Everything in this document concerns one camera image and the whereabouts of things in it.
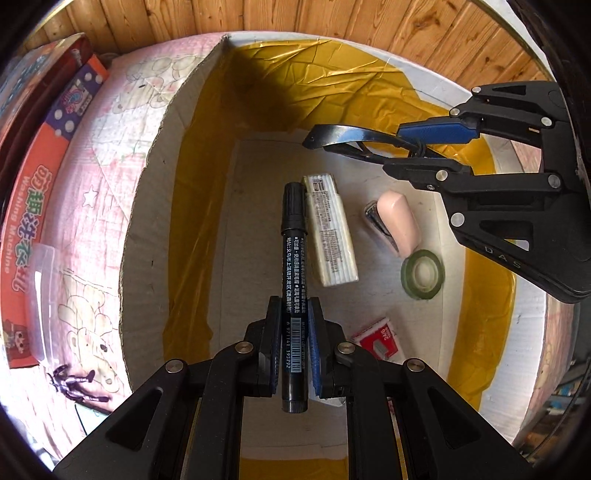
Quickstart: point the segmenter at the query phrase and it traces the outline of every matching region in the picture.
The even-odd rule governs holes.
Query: barcode
[[[324,191],[324,182],[322,179],[319,180],[312,180],[312,188],[315,192],[323,192]]]
[[[301,373],[301,318],[292,317],[290,323],[291,333],[291,363],[290,372]]]

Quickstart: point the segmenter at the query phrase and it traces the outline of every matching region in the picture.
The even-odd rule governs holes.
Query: yellow plastic liner
[[[402,71],[335,40],[229,48],[203,86],[179,153],[171,210],[165,358],[189,363],[210,358],[207,307],[217,226],[230,156],[245,134],[290,132],[320,123],[395,132],[400,123],[446,114],[421,100]],[[436,149],[471,165],[476,174],[495,172],[484,140]],[[511,272],[466,251],[449,382],[474,408],[500,361],[514,297]],[[346,477],[340,461],[241,460],[243,479],[332,475]]]

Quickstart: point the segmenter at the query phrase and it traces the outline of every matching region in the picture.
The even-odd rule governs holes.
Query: plastic container
[[[41,365],[53,370],[60,359],[59,253],[48,245],[36,244],[29,264],[28,315],[32,355]]]

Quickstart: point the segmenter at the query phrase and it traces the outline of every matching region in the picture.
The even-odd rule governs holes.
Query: toy box
[[[107,75],[95,56],[74,75],[31,142],[8,202],[0,246],[0,316],[11,368],[37,364],[30,333],[40,327],[31,330],[28,320],[28,266],[68,144]]]

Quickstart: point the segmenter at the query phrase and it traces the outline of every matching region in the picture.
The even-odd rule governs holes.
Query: pink stapler
[[[365,207],[365,218],[400,258],[407,258],[421,242],[421,231],[406,197],[392,190]]]

